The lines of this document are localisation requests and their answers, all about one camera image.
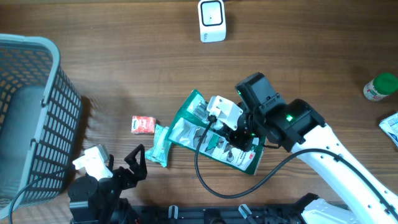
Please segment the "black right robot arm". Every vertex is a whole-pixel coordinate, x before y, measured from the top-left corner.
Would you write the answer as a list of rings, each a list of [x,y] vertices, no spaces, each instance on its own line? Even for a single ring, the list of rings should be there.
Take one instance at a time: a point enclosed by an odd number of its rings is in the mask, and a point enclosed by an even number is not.
[[[360,223],[397,223],[397,195],[378,181],[306,101],[286,103],[262,73],[235,86],[242,99],[229,140],[247,151],[266,137],[310,166],[338,194]]]

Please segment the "green lid jar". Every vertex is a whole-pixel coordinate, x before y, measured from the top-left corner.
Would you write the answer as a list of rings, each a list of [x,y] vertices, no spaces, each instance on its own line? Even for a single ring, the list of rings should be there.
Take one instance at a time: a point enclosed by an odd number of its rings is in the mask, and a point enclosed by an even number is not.
[[[397,77],[389,72],[381,73],[363,88],[364,96],[371,101],[381,101],[397,91]]]

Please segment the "white blue pouch pack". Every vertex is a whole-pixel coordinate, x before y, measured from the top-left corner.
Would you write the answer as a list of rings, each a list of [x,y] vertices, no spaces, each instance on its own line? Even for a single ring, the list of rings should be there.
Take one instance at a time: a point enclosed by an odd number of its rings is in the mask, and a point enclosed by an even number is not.
[[[397,141],[397,113],[390,115],[389,117],[382,119],[379,123],[379,127],[387,134],[387,136],[398,146]]]

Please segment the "red tissue pack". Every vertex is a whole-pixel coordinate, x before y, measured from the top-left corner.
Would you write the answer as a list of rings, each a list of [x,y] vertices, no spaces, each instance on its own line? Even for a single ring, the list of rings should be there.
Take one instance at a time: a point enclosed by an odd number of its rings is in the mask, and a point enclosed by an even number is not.
[[[133,134],[154,134],[156,119],[150,116],[133,116],[131,132]]]

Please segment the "green 3M gloves package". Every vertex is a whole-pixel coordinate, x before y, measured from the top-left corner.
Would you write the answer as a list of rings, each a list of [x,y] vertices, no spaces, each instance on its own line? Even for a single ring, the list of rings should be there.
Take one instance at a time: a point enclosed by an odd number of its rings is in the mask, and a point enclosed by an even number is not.
[[[208,125],[207,106],[203,95],[198,90],[192,90],[177,111],[166,138],[174,144],[195,151]],[[254,175],[262,159],[262,145],[266,143],[266,137],[253,138],[250,150],[245,152],[227,140],[228,133],[220,129],[221,125],[221,122],[211,125],[201,144],[200,154],[245,174]]]

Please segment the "teal white pack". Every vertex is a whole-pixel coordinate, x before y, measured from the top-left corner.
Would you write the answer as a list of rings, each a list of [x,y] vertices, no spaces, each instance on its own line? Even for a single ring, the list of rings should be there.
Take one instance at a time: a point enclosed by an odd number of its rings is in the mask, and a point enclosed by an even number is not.
[[[145,158],[159,163],[162,167],[167,167],[168,154],[171,142],[166,137],[169,127],[163,127],[159,124],[155,126],[154,146],[145,152]]]

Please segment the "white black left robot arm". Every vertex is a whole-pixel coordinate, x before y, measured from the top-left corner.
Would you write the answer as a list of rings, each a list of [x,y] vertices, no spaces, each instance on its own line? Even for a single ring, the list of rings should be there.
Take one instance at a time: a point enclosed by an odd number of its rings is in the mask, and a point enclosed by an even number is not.
[[[140,144],[125,158],[128,168],[113,168],[114,157],[102,145],[84,150],[75,159],[76,170],[84,168],[86,174],[77,178],[68,190],[72,223],[141,223],[122,191],[136,187],[146,179],[145,147]]]

